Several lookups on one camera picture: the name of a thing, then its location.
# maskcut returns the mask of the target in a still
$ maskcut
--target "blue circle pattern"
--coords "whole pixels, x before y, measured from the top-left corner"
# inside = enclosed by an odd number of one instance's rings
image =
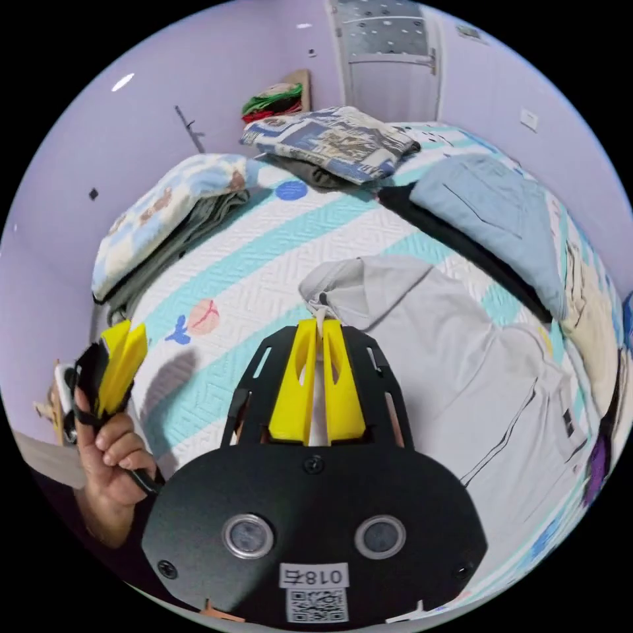
[[[308,186],[302,180],[289,180],[275,189],[280,200],[299,200],[308,193]]]

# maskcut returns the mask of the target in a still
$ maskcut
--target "ceiling light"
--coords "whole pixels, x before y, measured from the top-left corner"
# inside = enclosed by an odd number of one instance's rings
[[[114,86],[112,86],[112,92],[120,90],[122,87],[124,87],[124,85],[126,85],[126,83],[130,81],[130,79],[132,79],[132,77],[134,77],[134,73],[130,73],[129,75],[125,75],[123,79],[119,79],[119,81],[117,81]]]

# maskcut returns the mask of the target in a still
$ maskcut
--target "gray clothing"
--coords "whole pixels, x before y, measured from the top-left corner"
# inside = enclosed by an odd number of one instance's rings
[[[199,246],[238,207],[250,199],[248,191],[237,191],[195,204],[191,213],[171,235],[108,297],[109,326],[130,318],[137,302],[150,285],[185,253]]]
[[[378,342],[416,449],[467,487],[489,542],[474,586],[536,538],[576,482],[586,438],[568,375],[537,331],[494,325],[461,282],[417,258],[327,262],[299,292]]]

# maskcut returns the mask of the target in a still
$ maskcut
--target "camera lens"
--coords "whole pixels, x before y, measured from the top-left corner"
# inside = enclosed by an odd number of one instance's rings
[[[364,521],[356,531],[356,549],[373,560],[390,558],[397,554],[406,540],[406,531],[393,516],[375,516]]]
[[[238,514],[229,519],[222,530],[222,539],[238,558],[262,558],[274,543],[270,526],[254,514]]]

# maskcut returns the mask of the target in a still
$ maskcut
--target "qr code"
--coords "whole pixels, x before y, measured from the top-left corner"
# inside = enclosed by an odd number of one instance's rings
[[[347,622],[345,589],[306,589],[287,591],[288,622]]]

